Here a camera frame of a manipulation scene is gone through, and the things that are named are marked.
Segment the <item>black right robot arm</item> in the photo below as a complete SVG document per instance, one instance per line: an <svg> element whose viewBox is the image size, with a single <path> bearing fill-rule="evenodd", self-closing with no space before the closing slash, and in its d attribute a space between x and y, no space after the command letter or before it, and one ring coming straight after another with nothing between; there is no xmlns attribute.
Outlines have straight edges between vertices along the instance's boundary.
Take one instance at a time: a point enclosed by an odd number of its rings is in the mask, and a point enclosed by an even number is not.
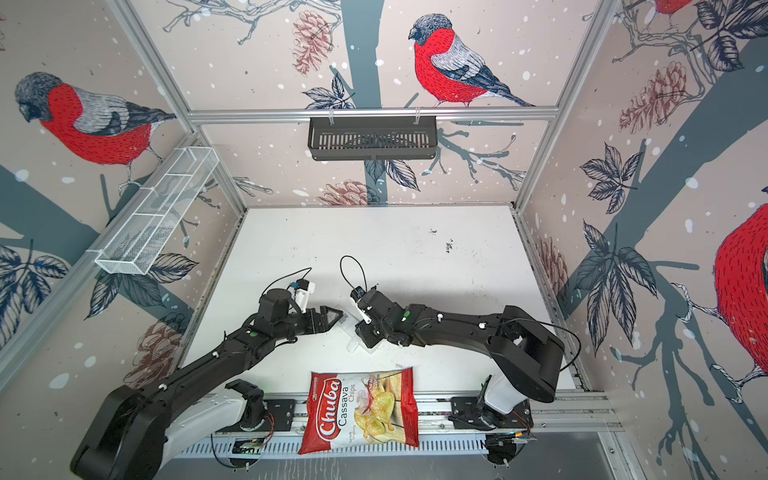
<svg viewBox="0 0 768 480"><path fill-rule="evenodd" d="M518 392L552 403L564 357L564 343L523 309L507 305L500 313L450 313L424 304L405 307L375 287L350 292L363 320L356 335L368 348L385 340L401 347L449 346L491 358Z"/></svg>

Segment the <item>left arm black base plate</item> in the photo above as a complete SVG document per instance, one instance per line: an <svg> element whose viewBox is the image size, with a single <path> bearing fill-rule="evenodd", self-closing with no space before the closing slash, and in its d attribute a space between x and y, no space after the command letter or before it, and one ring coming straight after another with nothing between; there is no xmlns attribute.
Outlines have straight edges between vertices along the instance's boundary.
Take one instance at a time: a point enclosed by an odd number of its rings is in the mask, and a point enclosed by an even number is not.
<svg viewBox="0 0 768 480"><path fill-rule="evenodd" d="M249 400L236 429L244 432L287 432L291 429L296 401L292 399Z"/></svg>

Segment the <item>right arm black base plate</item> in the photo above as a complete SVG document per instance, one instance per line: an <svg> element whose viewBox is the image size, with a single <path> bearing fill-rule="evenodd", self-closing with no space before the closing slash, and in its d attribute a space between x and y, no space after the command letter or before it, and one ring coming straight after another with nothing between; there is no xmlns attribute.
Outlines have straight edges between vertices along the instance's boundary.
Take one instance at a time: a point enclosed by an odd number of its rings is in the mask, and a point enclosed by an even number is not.
<svg viewBox="0 0 768 480"><path fill-rule="evenodd" d="M452 397L448 420L456 430L487 432L498 429L529 430L533 427L528 399L504 414L481 402L478 397Z"/></svg>

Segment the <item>white remote control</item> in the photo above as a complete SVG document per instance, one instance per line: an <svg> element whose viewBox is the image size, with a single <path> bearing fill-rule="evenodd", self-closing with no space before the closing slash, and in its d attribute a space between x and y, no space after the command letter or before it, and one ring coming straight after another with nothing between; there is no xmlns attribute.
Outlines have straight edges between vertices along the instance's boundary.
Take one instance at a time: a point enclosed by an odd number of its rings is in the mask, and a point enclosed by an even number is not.
<svg viewBox="0 0 768 480"><path fill-rule="evenodd" d="M360 346L360 338L355 329L357 323L358 320L355 317L344 314L332 328L333 332L344 333L348 337L346 351L349 353L354 353Z"/></svg>

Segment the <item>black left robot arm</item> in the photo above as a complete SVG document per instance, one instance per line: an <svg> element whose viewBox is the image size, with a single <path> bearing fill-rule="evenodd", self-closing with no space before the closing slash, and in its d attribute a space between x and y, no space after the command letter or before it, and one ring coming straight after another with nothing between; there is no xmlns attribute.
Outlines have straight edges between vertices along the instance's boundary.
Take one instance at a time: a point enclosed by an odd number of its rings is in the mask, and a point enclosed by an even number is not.
<svg viewBox="0 0 768 480"><path fill-rule="evenodd" d="M236 424L246 410L252 422L259 423L263 392L241 380L240 374L278 345L328 332L343 315L325 305L302 307L286 289L267 291L257 312L211 352L144 387L122 385L110 392L75 450L71 472L82 479L151 479L178 450ZM183 439L173 424L217 387L237 392L236 412L211 414L207 421L190 427L189 440Z"/></svg>

